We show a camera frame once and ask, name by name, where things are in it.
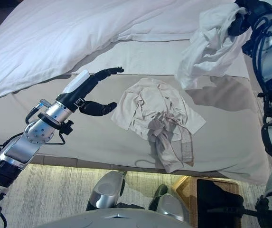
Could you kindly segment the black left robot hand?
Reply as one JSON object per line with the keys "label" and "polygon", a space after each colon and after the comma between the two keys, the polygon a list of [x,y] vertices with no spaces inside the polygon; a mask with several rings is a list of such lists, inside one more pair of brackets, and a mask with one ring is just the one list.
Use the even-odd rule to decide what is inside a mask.
{"label": "black left robot hand", "polygon": [[107,68],[95,74],[89,74],[89,72],[85,70],[66,86],[56,100],[67,107],[71,112],[75,112],[78,109],[81,113],[91,116],[106,115],[117,107],[116,102],[104,105],[93,101],[86,101],[85,97],[100,81],[122,72],[124,72],[124,69],[121,66]]}

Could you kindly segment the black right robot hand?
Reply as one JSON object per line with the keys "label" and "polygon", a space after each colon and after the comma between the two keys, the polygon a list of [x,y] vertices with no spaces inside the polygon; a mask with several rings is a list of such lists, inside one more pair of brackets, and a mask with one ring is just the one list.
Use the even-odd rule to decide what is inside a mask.
{"label": "black right robot hand", "polygon": [[245,8],[245,13],[238,12],[235,20],[228,28],[228,35],[237,37],[245,33],[263,16],[272,15],[272,4],[262,0],[236,0],[239,7]]}

